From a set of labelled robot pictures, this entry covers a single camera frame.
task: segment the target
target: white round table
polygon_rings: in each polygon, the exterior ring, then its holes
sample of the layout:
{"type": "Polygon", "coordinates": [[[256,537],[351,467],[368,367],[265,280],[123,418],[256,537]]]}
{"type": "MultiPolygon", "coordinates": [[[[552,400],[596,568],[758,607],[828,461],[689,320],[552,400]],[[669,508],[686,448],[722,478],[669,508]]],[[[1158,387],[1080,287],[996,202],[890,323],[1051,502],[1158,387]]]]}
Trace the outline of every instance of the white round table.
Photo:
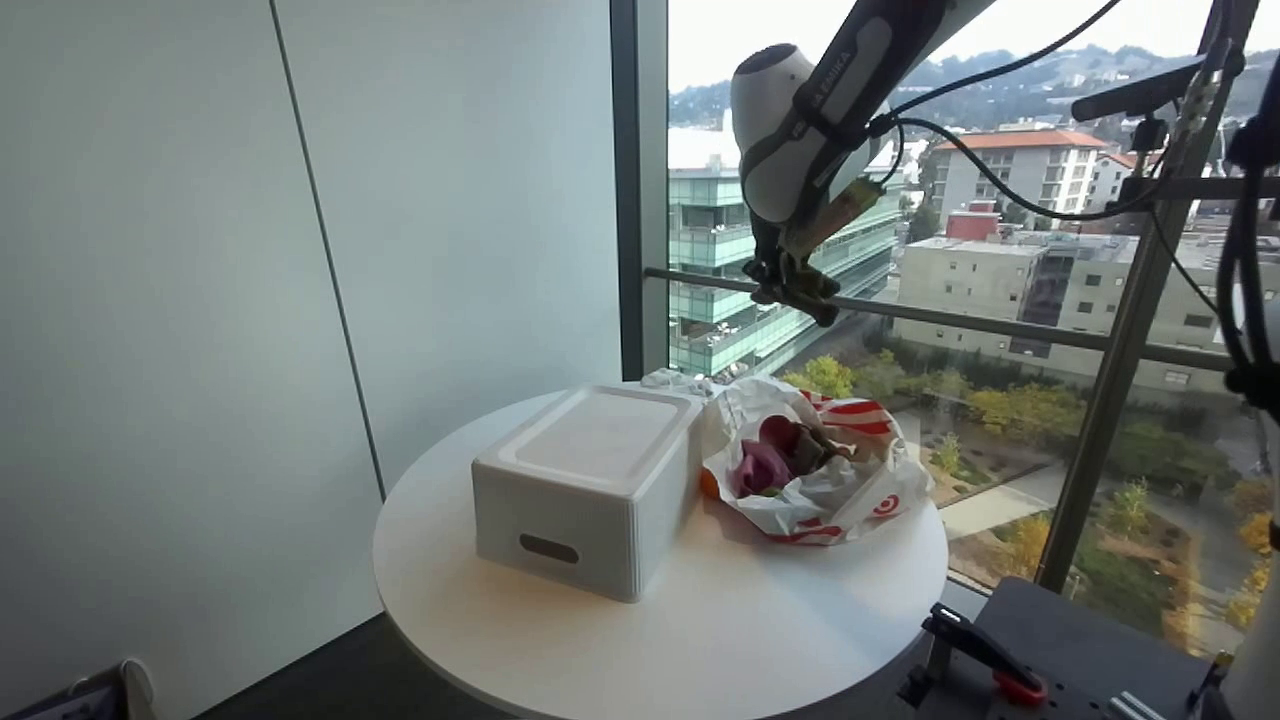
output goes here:
{"type": "Polygon", "coordinates": [[[895,546],[785,547],[698,502],[640,605],[480,560],[471,458],[552,400],[428,448],[371,537],[394,625],[488,704],[583,720],[771,715],[886,667],[941,602],[949,541],[934,503],[895,546]]]}

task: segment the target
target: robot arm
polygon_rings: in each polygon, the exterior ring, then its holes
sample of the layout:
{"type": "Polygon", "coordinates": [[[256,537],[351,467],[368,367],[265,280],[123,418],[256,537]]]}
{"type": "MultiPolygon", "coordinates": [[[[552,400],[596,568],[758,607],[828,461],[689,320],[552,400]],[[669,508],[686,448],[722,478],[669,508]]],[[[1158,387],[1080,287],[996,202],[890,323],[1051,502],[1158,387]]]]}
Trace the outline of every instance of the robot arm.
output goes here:
{"type": "Polygon", "coordinates": [[[834,176],[870,161],[874,112],[957,28],[992,0],[855,0],[813,67],[792,45],[754,54],[734,75],[734,133],[754,211],[758,301],[785,301],[837,320],[837,280],[807,268],[837,230],[882,202],[874,181],[834,197],[834,176]]]}

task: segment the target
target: crumpled plastic bag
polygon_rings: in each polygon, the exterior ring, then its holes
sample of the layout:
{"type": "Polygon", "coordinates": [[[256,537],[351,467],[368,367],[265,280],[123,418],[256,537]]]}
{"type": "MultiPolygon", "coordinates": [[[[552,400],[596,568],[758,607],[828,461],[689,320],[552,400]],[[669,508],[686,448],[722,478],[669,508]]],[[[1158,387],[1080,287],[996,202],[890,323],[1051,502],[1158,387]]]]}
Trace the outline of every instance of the crumpled plastic bag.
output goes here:
{"type": "Polygon", "coordinates": [[[722,387],[700,422],[717,496],[788,546],[893,541],[934,496],[900,426],[864,398],[807,398],[785,380],[722,387]]]}

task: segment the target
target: white plastic container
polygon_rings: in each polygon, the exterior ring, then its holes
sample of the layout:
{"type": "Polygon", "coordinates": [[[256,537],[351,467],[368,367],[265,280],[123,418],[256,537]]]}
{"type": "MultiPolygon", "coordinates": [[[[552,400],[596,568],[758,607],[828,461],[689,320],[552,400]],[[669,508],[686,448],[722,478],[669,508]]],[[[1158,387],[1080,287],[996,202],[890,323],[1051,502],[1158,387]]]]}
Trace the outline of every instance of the white plastic container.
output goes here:
{"type": "Polygon", "coordinates": [[[640,602],[698,488],[700,408],[632,385],[564,398],[476,458],[480,556],[640,602]]]}

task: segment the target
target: mountain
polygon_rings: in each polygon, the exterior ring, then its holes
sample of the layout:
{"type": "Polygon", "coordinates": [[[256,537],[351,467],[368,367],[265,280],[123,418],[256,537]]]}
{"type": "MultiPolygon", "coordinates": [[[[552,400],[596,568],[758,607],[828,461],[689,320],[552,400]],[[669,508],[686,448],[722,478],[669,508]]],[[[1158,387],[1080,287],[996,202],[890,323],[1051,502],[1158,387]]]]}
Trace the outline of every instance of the mountain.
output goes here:
{"type": "MultiPolygon", "coordinates": [[[[1248,58],[1243,73],[1234,84],[1234,99],[1225,117],[1253,117],[1261,103],[1261,91],[1268,84],[1273,62],[1280,54],[1255,54],[1248,58]]],[[[906,75],[906,84],[890,95],[890,109],[952,84],[960,75],[1010,64],[1010,54],[982,54],[963,62],[927,62],[906,75]]],[[[922,103],[915,117],[952,126],[952,127],[996,127],[996,126],[1069,126],[1069,109],[1078,95],[1094,95],[1115,84],[1134,84],[1170,67],[1189,64],[1186,58],[1154,58],[1145,49],[1069,49],[1051,54],[1022,73],[960,90],[952,95],[941,95],[934,103],[922,103]]],[[[671,95],[671,126],[700,126],[711,127],[727,112],[727,82],[686,90],[671,95]]],[[[1094,126],[1098,138],[1113,144],[1128,144],[1119,133],[1119,119],[1094,126]]]]}

